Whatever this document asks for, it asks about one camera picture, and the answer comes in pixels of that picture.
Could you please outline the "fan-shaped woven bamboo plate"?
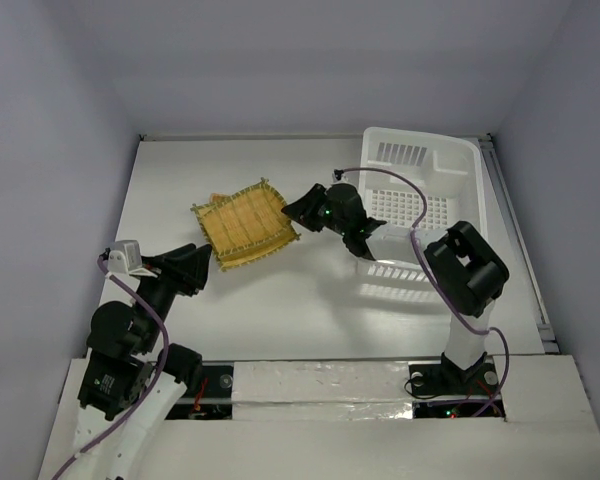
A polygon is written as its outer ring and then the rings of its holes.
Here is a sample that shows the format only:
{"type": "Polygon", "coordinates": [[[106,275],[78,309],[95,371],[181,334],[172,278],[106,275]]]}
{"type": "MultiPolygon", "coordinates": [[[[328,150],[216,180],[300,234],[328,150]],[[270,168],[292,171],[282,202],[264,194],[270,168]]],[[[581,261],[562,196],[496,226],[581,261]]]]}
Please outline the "fan-shaped woven bamboo plate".
{"type": "Polygon", "coordinates": [[[212,205],[218,204],[223,201],[227,201],[230,199],[229,195],[221,194],[221,193],[212,193],[209,197],[209,203],[212,205]]]}

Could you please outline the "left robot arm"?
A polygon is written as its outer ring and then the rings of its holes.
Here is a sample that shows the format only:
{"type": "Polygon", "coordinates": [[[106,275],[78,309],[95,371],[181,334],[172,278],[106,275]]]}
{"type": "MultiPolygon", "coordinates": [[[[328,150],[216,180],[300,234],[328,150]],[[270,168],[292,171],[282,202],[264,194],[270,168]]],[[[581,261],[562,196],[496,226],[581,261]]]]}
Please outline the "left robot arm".
{"type": "Polygon", "coordinates": [[[135,240],[116,241],[97,259],[131,301],[92,315],[88,363],[78,391],[73,455],[58,479],[134,479],[156,431],[184,395],[207,380],[199,353],[173,343],[166,317],[175,299],[204,289],[212,248],[189,243],[144,256],[135,240]]]}

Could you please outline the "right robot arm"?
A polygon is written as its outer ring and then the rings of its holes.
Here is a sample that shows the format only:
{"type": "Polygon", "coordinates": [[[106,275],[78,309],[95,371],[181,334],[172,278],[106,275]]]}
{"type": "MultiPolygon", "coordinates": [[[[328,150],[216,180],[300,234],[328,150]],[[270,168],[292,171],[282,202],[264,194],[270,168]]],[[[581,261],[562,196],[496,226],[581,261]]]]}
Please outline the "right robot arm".
{"type": "Polygon", "coordinates": [[[309,231],[338,234],[359,259],[418,264],[452,320],[439,364],[413,372],[411,385],[418,397],[469,394],[486,371],[488,336],[503,334],[490,317],[510,277],[471,223],[458,221],[443,230],[396,226],[369,216],[357,189],[346,183],[316,184],[281,212],[309,231]]]}

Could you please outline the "square green-edged bamboo mat plate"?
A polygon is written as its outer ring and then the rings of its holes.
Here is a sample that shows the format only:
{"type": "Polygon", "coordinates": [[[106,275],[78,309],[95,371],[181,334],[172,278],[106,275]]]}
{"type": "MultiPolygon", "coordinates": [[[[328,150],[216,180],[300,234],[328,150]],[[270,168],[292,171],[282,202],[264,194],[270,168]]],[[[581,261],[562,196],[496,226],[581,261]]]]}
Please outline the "square green-edged bamboo mat plate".
{"type": "Polygon", "coordinates": [[[262,260],[300,238],[271,204],[209,203],[193,205],[191,211],[223,272],[262,260]]]}

